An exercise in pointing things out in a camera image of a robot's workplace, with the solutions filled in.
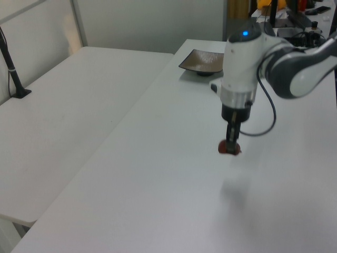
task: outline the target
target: dark plate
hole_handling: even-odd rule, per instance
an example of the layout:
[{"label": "dark plate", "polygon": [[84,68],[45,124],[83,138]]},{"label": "dark plate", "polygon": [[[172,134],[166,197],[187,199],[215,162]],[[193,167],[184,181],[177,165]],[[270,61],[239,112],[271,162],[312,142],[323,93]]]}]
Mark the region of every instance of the dark plate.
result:
[{"label": "dark plate", "polygon": [[223,54],[194,49],[179,65],[182,69],[195,71],[201,76],[210,76],[222,71]]}]

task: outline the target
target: black cable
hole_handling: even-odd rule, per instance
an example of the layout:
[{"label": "black cable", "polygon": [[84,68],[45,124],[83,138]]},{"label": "black cable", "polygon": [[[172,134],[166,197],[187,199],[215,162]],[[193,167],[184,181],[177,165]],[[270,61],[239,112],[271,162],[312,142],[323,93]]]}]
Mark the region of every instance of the black cable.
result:
[{"label": "black cable", "polygon": [[9,93],[9,97],[11,98],[12,95],[11,95],[11,90],[9,88],[9,71],[8,71],[8,93]]},{"label": "black cable", "polygon": [[265,34],[267,34],[267,31],[265,30],[265,22],[266,22],[266,20],[267,20],[267,14],[268,14],[269,7],[270,7],[271,4],[272,4],[272,0],[270,1],[270,4],[268,5],[267,10],[265,11],[264,24],[263,24],[263,30],[264,30],[264,33],[265,33]]},{"label": "black cable", "polygon": [[296,36],[303,35],[303,34],[307,34],[307,32],[300,32],[300,33],[297,33],[297,34],[295,34],[294,36],[292,36],[292,37],[290,37],[290,38],[295,38]]},{"label": "black cable", "polygon": [[0,33],[1,33],[1,37],[4,38],[4,41],[5,41],[5,44],[6,44],[6,47],[8,48],[8,45],[7,45],[7,40],[6,40],[6,37],[5,37],[5,34],[4,32],[2,31],[1,29],[1,26],[0,26]]},{"label": "black cable", "polygon": [[256,78],[257,78],[257,81],[259,82],[261,88],[263,89],[265,95],[267,96],[271,106],[272,106],[272,109],[273,109],[273,115],[274,115],[274,119],[273,119],[273,123],[272,125],[265,131],[261,132],[261,133],[246,133],[246,132],[243,132],[243,131],[240,131],[241,134],[243,135],[247,135],[247,136],[251,136],[251,137],[259,137],[259,136],[262,136],[262,135],[265,135],[267,133],[269,133],[275,126],[275,123],[276,123],[276,108],[275,108],[275,105],[274,105],[274,102],[272,100],[272,98],[269,96],[268,94],[268,91],[265,89],[264,85],[262,84],[262,81],[260,79],[260,69],[262,67],[262,64],[264,63],[265,60],[267,60],[270,56],[272,56],[273,54],[275,54],[275,52],[267,55],[263,60],[262,62],[260,63],[260,65],[257,67],[257,71],[256,71]]},{"label": "black cable", "polygon": [[[5,36],[4,32],[3,32],[2,29],[1,29],[1,26],[0,26],[0,34],[1,34],[1,37],[2,37],[2,38],[4,39],[4,41],[5,41],[6,47],[8,48],[6,36]],[[8,94],[9,94],[9,97],[11,98],[12,95],[11,95],[11,89],[10,89],[10,87],[9,87],[9,81],[10,81],[9,76],[10,76],[10,73],[9,73],[9,71],[8,71]]]}]

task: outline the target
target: white table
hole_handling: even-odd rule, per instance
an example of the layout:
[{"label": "white table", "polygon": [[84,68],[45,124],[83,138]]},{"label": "white table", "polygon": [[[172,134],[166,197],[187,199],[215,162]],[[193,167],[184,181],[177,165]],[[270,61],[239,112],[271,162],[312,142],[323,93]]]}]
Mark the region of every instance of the white table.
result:
[{"label": "white table", "polygon": [[[187,40],[13,253],[337,252],[333,75],[298,100],[267,86],[275,129],[219,154],[226,122],[210,78],[178,65],[224,47]],[[271,122],[258,89],[242,130]]]},{"label": "white table", "polygon": [[[330,7],[331,10],[329,10],[327,12],[324,12],[322,14],[307,16],[307,17],[311,21],[317,21],[318,22],[318,28],[320,28],[322,30],[322,35],[325,38],[328,38],[330,28],[331,28],[331,24],[332,24],[332,18],[333,18],[333,14],[334,14],[336,5],[335,5],[334,0],[323,0],[322,2],[316,2],[315,8],[318,8],[318,7],[321,7],[321,6]],[[252,14],[252,17],[259,17],[257,22],[264,22],[264,20],[265,20],[265,16],[261,16],[261,11],[258,10],[258,9]],[[285,9],[280,10],[276,14],[276,18],[286,18],[286,17],[287,17],[287,13],[286,13]],[[323,17],[329,17],[329,20],[324,21]]]},{"label": "white table", "polygon": [[0,106],[0,218],[31,226],[171,54],[84,47]]}]

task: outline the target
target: yellow object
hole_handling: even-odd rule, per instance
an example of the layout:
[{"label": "yellow object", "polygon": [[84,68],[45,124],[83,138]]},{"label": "yellow object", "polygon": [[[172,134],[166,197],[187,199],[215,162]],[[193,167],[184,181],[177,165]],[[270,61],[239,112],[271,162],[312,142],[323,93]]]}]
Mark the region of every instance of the yellow object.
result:
[{"label": "yellow object", "polygon": [[[262,9],[263,6],[268,6],[271,4],[271,0],[257,0],[257,8]],[[278,9],[284,9],[286,7],[285,0],[279,0]]]}]

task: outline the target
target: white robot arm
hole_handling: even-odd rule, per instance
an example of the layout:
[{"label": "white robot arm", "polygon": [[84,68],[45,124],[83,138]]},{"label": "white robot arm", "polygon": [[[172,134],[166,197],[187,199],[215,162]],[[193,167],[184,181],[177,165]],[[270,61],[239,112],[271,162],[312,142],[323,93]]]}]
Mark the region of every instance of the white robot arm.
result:
[{"label": "white robot arm", "polygon": [[240,126],[249,118],[259,74],[282,98],[305,96],[337,67],[336,40],[337,36],[334,36],[307,54],[286,40],[261,33],[256,25],[238,31],[228,39],[224,78],[217,90],[222,102],[222,118],[228,122],[227,153],[237,153]]}]

